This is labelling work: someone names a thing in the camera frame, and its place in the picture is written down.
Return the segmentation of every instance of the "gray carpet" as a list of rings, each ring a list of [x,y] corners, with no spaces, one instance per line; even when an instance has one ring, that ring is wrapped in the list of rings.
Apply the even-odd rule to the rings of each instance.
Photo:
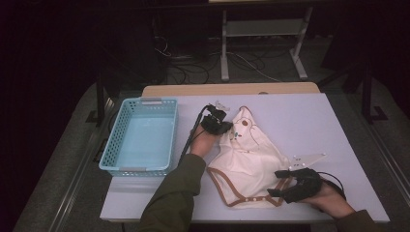
[[[330,41],[330,39],[305,41],[301,51],[301,60],[307,70],[309,81],[317,82],[333,73],[320,68]],[[228,50],[248,60],[253,59],[252,63],[258,68],[262,68],[264,64],[265,67],[261,70],[264,74],[281,81],[291,82],[299,81],[287,53],[293,43],[294,39],[282,38],[272,41],[231,41]],[[249,47],[253,47],[252,52],[249,52]],[[255,54],[264,54],[267,49],[269,52],[266,56],[271,58],[260,60],[255,58]],[[228,58],[231,83],[273,81],[258,72],[244,70],[247,65],[245,63],[238,66],[237,63],[241,62],[238,56],[231,54]],[[194,63],[209,69],[209,77],[203,70],[189,66],[188,63],[192,63],[190,60],[174,63],[191,72],[182,73],[180,69],[169,69],[167,84],[202,83],[205,80],[207,83],[220,84],[220,63],[218,61],[219,56],[213,55],[206,62]],[[404,164],[410,159],[407,156],[410,152],[410,143],[408,143],[410,122],[396,107],[389,91],[379,82],[374,81],[373,105],[381,106],[389,120],[378,121],[373,126],[369,126],[360,114],[360,91],[350,95],[344,94],[341,91],[343,80],[344,77],[328,84],[322,91],[327,94],[353,150],[391,219],[391,222],[384,225],[385,231],[407,231],[410,228],[409,205],[397,187],[392,172],[384,163],[383,153],[386,151],[391,153],[400,164],[404,174],[409,177],[409,166]],[[99,218],[111,177],[108,173],[99,170],[98,163],[93,161],[99,153],[101,143],[108,137],[109,119],[117,106],[118,103],[108,107],[108,115],[103,124],[96,128],[95,123],[86,123],[89,113],[96,110],[95,86],[91,86],[84,94],[47,169],[21,215],[15,231],[46,231],[49,228],[51,231],[121,231],[121,224]],[[373,135],[375,131],[380,134],[382,146],[375,142]],[[63,205],[63,210],[65,209],[67,213],[55,219],[62,202],[66,203]],[[136,223],[125,224],[126,231],[134,231],[135,228]],[[331,224],[314,224],[311,226],[311,231],[333,232],[336,229]]]

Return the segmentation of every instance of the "fabric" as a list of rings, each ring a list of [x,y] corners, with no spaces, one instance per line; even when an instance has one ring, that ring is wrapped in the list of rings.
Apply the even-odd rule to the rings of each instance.
[[[224,203],[234,208],[280,206],[282,198],[267,189],[285,189],[291,179],[278,179],[275,171],[287,170],[289,160],[256,125],[250,110],[242,106],[233,127],[220,139],[220,153],[208,165]]]
[[[358,211],[354,214],[346,216],[336,223],[337,229],[340,232],[381,232],[383,231],[366,210]]]
[[[137,231],[188,231],[193,211],[193,197],[200,192],[204,170],[205,161],[202,158],[187,154],[181,164],[163,179],[145,208]],[[381,231],[366,211],[340,219],[337,228],[339,232]]]

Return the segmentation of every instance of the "black cable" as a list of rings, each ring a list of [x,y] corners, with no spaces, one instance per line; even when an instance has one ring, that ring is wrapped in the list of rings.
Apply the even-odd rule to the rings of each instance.
[[[180,72],[180,73],[184,75],[182,80],[177,78],[177,76],[176,76],[177,73],[168,73],[166,76],[167,76],[167,78],[169,76],[172,77],[172,79],[174,79],[174,81],[175,81],[175,84],[182,85],[182,84],[185,84],[185,80],[188,78],[188,75],[185,72]]]
[[[217,55],[217,54],[218,53],[212,53],[209,56],[214,56],[214,55]],[[181,71],[184,74],[184,76],[185,76],[184,81],[181,81],[180,83],[178,83],[178,81],[176,81],[178,84],[184,84],[186,79],[188,80],[188,84],[206,84],[206,83],[208,83],[208,81],[211,77],[209,71],[215,68],[215,66],[217,65],[219,59],[220,59],[219,57],[217,59],[215,59],[212,66],[209,67],[209,68],[199,66],[198,64],[203,63],[203,62],[200,62],[200,61],[199,62],[190,62],[190,63],[185,63],[185,64],[175,64],[173,62],[169,65],[169,67],[174,68],[174,69],[178,69],[179,71]],[[189,67],[194,67],[194,68],[197,68],[197,69],[201,69],[202,71],[193,71],[193,70],[188,69]],[[190,79],[190,76],[187,73],[205,73],[206,78],[205,78],[204,81],[194,82]]]
[[[265,67],[266,67],[265,62],[264,62],[259,56],[257,56],[256,54],[253,54],[252,52],[248,53],[248,55],[255,57],[255,59],[248,60],[249,62],[253,62],[254,64],[256,64],[256,67],[257,67],[259,70],[265,69]],[[259,66],[257,65],[256,61],[259,61],[259,62],[261,63],[261,66],[262,66],[262,67],[259,67]]]
[[[220,54],[220,52],[214,52],[214,53],[211,53],[211,54],[209,54],[208,56],[215,56],[215,55],[218,55],[218,54]],[[193,61],[193,62],[186,62],[186,61],[184,61],[184,62],[186,62],[186,63],[180,63],[180,62],[183,62],[182,60],[172,60],[171,61],[172,62],[172,64],[173,65],[176,65],[176,66],[189,66],[189,65],[198,65],[198,64],[202,64],[202,63],[204,63],[205,61],[203,61],[203,60],[198,60],[198,61]],[[209,69],[207,69],[208,71],[210,71],[211,69],[213,69],[215,67],[215,64],[214,65],[212,65],[211,66],[211,68],[209,68]]]
[[[252,52],[251,54],[252,54],[253,56],[257,57],[258,59],[262,59],[262,58],[278,58],[278,57],[280,57],[280,56],[282,56],[282,55],[284,55],[284,54],[289,53],[289,49],[290,49],[290,48],[285,49],[285,50],[284,50],[282,53],[280,53],[279,55],[266,56],[266,55],[272,50],[272,48],[273,48],[274,46],[275,46],[275,44],[271,44],[271,45],[269,46],[269,48],[266,49],[262,55],[256,55],[256,54],[254,54],[254,52]]]
[[[229,52],[226,55],[231,56],[230,61],[233,65],[235,65],[238,69],[244,71],[256,71],[259,70],[259,67],[256,63],[253,62],[252,66],[250,66],[247,62],[245,62],[241,57],[239,57],[236,53]]]
[[[205,132],[205,130],[203,130],[203,131],[201,131],[199,134],[197,134],[191,141],[190,141],[190,143],[192,143],[193,142],[193,140],[195,140],[195,138],[197,138],[199,135],[201,135],[203,132]]]
[[[196,129],[197,129],[198,126],[199,126],[199,122],[200,122],[201,119],[202,119],[202,114],[203,114],[203,112],[204,112],[205,109],[207,109],[207,108],[208,108],[208,105],[205,105],[205,106],[202,108],[201,112],[198,114],[198,117],[196,118],[195,124],[193,125],[193,128],[192,128],[192,130],[190,131],[190,136],[188,137],[187,143],[185,144],[185,147],[184,147],[184,149],[182,150],[180,159],[179,159],[179,161],[178,161],[178,165],[181,163],[182,159],[183,159],[184,156],[187,154],[187,150],[188,150],[190,144],[191,144],[192,141],[193,141],[193,139],[192,139],[193,134],[195,133]]]
[[[334,176],[334,175],[332,175],[332,174],[330,174],[330,173],[327,173],[327,172],[317,172],[317,173],[319,173],[319,174],[325,174],[325,175],[328,175],[328,176],[331,176],[331,177],[335,178],[335,180],[337,180],[338,183],[340,184],[341,191],[344,192],[343,184],[341,183],[341,181],[340,181],[336,176]]]
[[[172,64],[169,65],[169,68],[179,70],[179,71],[181,71],[181,73],[184,75],[184,78],[183,78],[179,83],[178,83],[178,81],[176,80],[176,78],[174,77],[174,80],[175,80],[175,82],[177,82],[177,84],[184,84],[185,81],[189,78],[187,72],[185,72],[183,69],[181,69],[181,68],[179,68],[179,67],[177,67],[177,66],[174,66],[174,65],[172,65]]]
[[[215,56],[215,55],[219,55],[220,54],[220,48],[215,49],[214,51],[210,52],[208,54],[208,56]],[[183,56],[177,56],[177,57],[169,57],[170,61],[173,63],[179,63],[179,62],[187,62],[188,60],[192,60],[195,59],[195,57],[190,56],[190,55],[183,55]],[[201,64],[204,63],[205,60],[195,60],[192,62],[187,62],[185,64],[179,64],[179,65],[197,65],[197,64]]]

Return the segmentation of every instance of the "wire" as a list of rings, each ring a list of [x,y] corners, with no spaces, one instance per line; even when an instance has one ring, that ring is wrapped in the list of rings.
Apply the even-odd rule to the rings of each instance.
[[[259,66],[257,65],[256,61],[257,59],[253,59],[253,61],[246,59],[249,63],[252,62],[253,65],[249,66],[249,63],[244,62],[244,59],[234,56],[231,57],[231,59],[229,60],[232,64],[234,64],[237,68],[241,69],[241,70],[245,70],[245,71],[255,71],[255,70],[262,70],[265,68],[265,64],[262,61],[262,67],[259,68]]]
[[[210,53],[208,56],[211,57],[211,56],[218,55],[218,54],[220,54],[220,52],[213,52],[213,53]],[[181,63],[182,61],[172,61],[172,63],[169,64],[169,68],[177,69],[181,71],[181,73],[184,75],[183,81],[178,81],[176,77],[172,75],[172,77],[174,78],[175,82],[177,82],[177,84],[185,84],[185,83],[187,84],[206,84],[208,83],[211,77],[209,71],[215,68],[219,59],[220,58],[217,57],[215,61],[212,63],[211,67],[209,68],[205,68],[203,67],[203,65],[202,66],[199,65],[199,64],[203,64],[204,63],[203,61],[194,61],[194,62],[188,62],[188,63],[187,62]],[[205,80],[193,81],[189,73],[204,73]]]
[[[214,52],[212,52],[212,53],[210,53],[210,54],[208,54],[208,56],[214,56],[214,55],[218,55],[218,54],[220,54],[220,50],[218,49],[218,50],[216,50],[216,51],[214,51]],[[179,62],[183,62],[184,60],[191,60],[191,59],[194,59],[195,57],[193,57],[193,56],[189,56],[189,55],[184,55],[184,56],[172,56],[172,57],[170,57],[170,59],[171,59],[171,62],[173,62],[174,64],[175,63],[179,63]],[[194,61],[194,62],[192,62],[192,63],[185,63],[185,64],[183,64],[183,65],[197,65],[197,64],[201,64],[201,63],[203,63],[203,61],[201,61],[201,60],[199,60],[199,61]]]
[[[265,76],[265,77],[267,77],[267,78],[269,78],[269,79],[272,79],[272,80],[274,80],[274,81],[282,82],[281,80],[278,80],[278,79],[276,79],[276,78],[273,78],[273,77],[268,76],[267,74],[261,72],[259,69],[257,69],[255,66],[253,66],[253,65],[252,65],[247,59],[245,59],[244,57],[242,57],[242,56],[240,56],[240,55],[238,55],[238,54],[236,54],[236,53],[233,53],[233,52],[226,52],[226,54],[235,55],[235,56],[237,56],[237,57],[243,59],[245,62],[247,62],[251,67],[253,67],[253,70],[254,70],[254,71],[257,71],[259,74],[261,74],[261,75],[263,75],[263,76]]]
[[[199,135],[201,135],[201,133],[203,133],[205,130],[203,130],[203,131],[201,131],[199,134],[197,134],[191,141],[190,141],[190,143],[192,143],[193,142],[193,140],[195,140],[195,138],[197,138]]]
[[[327,173],[327,172],[317,172],[317,173],[319,173],[319,174],[325,174],[325,175],[328,175],[328,176],[331,176],[331,177],[335,178],[335,180],[337,180],[338,183],[340,184],[341,191],[344,192],[343,184],[341,183],[341,181],[340,181],[336,176],[334,176],[334,175],[332,175],[332,174],[330,174],[330,173]]]
[[[198,117],[196,118],[195,124],[193,125],[193,128],[192,128],[192,130],[190,131],[190,136],[188,137],[187,143],[185,144],[185,147],[184,147],[184,149],[182,150],[180,159],[179,159],[179,161],[178,161],[178,165],[181,163],[182,159],[183,159],[184,156],[187,154],[187,150],[188,150],[190,144],[191,144],[192,141],[193,141],[193,139],[192,139],[193,134],[195,133],[196,129],[197,129],[198,126],[199,126],[199,122],[200,122],[201,119],[202,119],[202,114],[203,114],[203,112],[204,112],[205,109],[207,109],[207,108],[208,108],[208,105],[205,105],[205,106],[202,108],[201,112],[198,114]]]
[[[161,38],[165,42],[165,48],[163,50],[159,50],[158,48],[154,48],[154,49],[160,54],[162,54],[163,56],[171,57],[172,54],[166,51],[168,49],[168,41],[164,37],[159,37],[159,38]]]

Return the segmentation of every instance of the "metal stand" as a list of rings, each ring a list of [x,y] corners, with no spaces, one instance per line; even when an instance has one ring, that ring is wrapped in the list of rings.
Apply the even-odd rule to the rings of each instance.
[[[255,21],[227,21],[226,11],[222,17],[222,51],[220,56],[221,80],[229,81],[229,71],[226,57],[226,37],[242,36],[278,36],[297,35],[298,41],[294,48],[290,49],[295,68],[301,80],[308,79],[308,75],[302,65],[299,52],[302,42],[308,29],[313,8],[307,8],[305,17],[301,19],[276,19],[276,20],[255,20]]]
[[[371,80],[372,77],[369,74],[368,65],[365,66],[365,75],[363,80],[363,93],[362,93],[362,114],[369,124],[373,124],[374,120],[388,120],[386,114],[383,112],[380,106],[374,106],[374,110],[377,115],[371,115]]]
[[[99,127],[105,116],[104,102],[103,102],[103,81],[101,75],[97,79],[97,127]]]

